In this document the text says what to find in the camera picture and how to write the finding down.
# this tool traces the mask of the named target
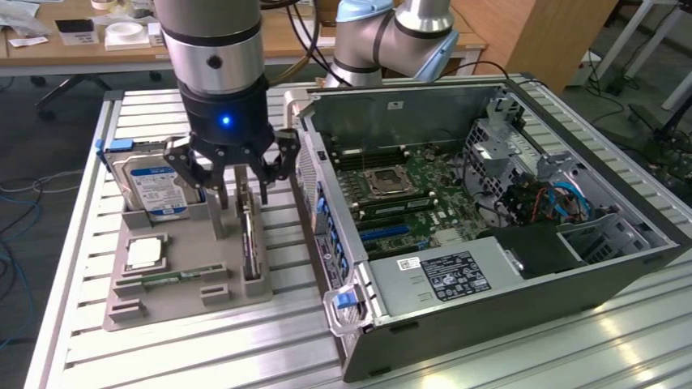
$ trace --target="blue hard drive label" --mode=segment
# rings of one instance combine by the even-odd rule
[[[488,279],[468,251],[420,261],[420,266],[440,301],[490,290]]]
[[[133,169],[129,175],[144,209],[152,215],[168,216],[185,211],[185,192],[174,184],[177,173],[173,168]]]

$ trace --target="white sticker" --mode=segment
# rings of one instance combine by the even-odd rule
[[[417,267],[420,267],[420,258],[413,257],[413,258],[406,258],[406,259],[398,259],[397,265],[398,265],[398,270],[401,270],[401,271],[416,269]]]
[[[389,101],[389,103],[386,104],[386,109],[402,109],[402,101]]]
[[[374,211],[374,214],[378,215],[381,213],[397,212],[397,211],[402,211],[404,209],[406,209],[404,206],[401,206],[401,207],[392,207],[392,208],[388,208],[388,209],[378,209],[377,211]]]
[[[408,208],[422,207],[424,205],[428,205],[429,202],[430,202],[429,199],[409,201],[409,203],[406,204],[406,207]]]
[[[170,167],[134,169],[129,172],[144,209],[154,215],[172,215],[186,208],[185,193],[173,180]]]
[[[13,47],[22,47],[22,46],[33,46],[40,43],[48,42],[48,39],[45,36],[40,36],[38,38],[28,38],[28,39],[10,39],[8,40],[9,44]]]

